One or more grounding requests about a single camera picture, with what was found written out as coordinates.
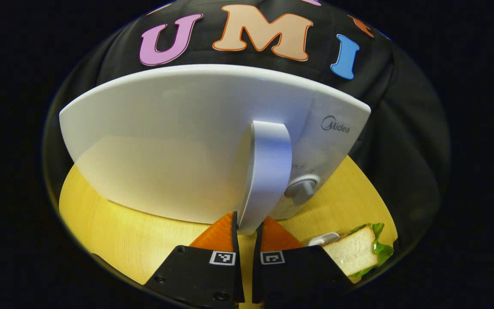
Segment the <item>small white object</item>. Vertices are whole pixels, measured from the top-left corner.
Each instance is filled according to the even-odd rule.
[[[245,207],[238,212],[238,233],[251,235],[266,219],[287,188],[292,148],[283,124],[253,121],[251,176]]]
[[[223,252],[213,251],[209,264],[234,266],[235,265],[235,252]]]
[[[323,246],[329,244],[330,242],[337,241],[340,239],[339,234],[337,233],[325,233],[321,236],[314,237],[310,239],[308,246]]]
[[[260,262],[262,265],[284,264],[283,251],[266,251],[260,253]]]

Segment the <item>lettuce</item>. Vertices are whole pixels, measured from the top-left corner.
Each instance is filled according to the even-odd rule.
[[[375,233],[375,241],[373,241],[373,252],[375,252],[375,254],[378,255],[379,262],[375,266],[371,266],[367,269],[362,270],[361,272],[358,272],[358,273],[351,275],[351,277],[354,277],[354,278],[361,277],[361,276],[367,274],[373,268],[377,268],[377,267],[381,266],[382,264],[384,264],[384,262],[386,262],[386,260],[388,260],[388,258],[390,258],[390,256],[392,256],[392,254],[394,254],[394,248],[392,248],[388,245],[383,245],[383,244],[379,243],[379,237],[380,237],[380,233],[382,233],[382,231],[384,229],[384,223],[377,223],[377,224],[368,223],[368,224],[360,225],[359,227],[356,227],[355,229],[351,230],[348,233],[348,235],[359,231],[360,229],[362,229],[366,225],[369,225],[369,227],[371,227],[373,229],[373,233]]]

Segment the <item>sandwich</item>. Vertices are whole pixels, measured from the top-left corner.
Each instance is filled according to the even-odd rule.
[[[391,246],[379,243],[383,228],[384,223],[361,225],[337,241],[323,244],[323,249],[345,275],[361,277],[384,264],[394,253]]]

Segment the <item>white air fryer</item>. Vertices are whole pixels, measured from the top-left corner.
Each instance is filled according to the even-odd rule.
[[[371,110],[335,88],[253,67],[177,65],[124,76],[60,112],[66,147],[102,196],[252,234],[292,217],[343,161]]]

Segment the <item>white plastic handle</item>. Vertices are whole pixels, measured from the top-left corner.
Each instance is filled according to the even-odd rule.
[[[310,239],[308,246],[323,246],[329,244],[330,242],[337,241],[340,239],[340,235],[337,233],[324,233],[321,236],[314,237]]]
[[[253,121],[251,177],[245,207],[238,214],[238,233],[251,235],[272,212],[287,189],[292,168],[292,145],[283,124]]]

